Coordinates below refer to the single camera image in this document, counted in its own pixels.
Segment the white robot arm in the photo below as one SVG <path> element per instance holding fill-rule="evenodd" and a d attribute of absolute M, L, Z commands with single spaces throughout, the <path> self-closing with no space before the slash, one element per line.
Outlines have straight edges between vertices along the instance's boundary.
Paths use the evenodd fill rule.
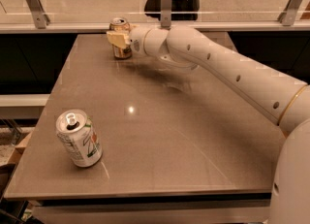
<path fill-rule="evenodd" d="M 268 224 L 310 222 L 310 86 L 225 48 L 195 28 L 134 27 L 108 41 L 173 69 L 209 71 L 288 134 L 277 162 Z"/>

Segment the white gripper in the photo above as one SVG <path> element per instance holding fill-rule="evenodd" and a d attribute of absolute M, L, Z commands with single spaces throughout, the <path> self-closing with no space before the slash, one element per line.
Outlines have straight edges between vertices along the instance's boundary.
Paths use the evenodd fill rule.
<path fill-rule="evenodd" d="M 126 48 L 131 45 L 134 54 L 146 55 L 144 43 L 149 31 L 149 27 L 138 26 L 133 28 L 130 33 L 128 31 L 108 31 L 107 37 L 108 41 L 118 48 Z"/>

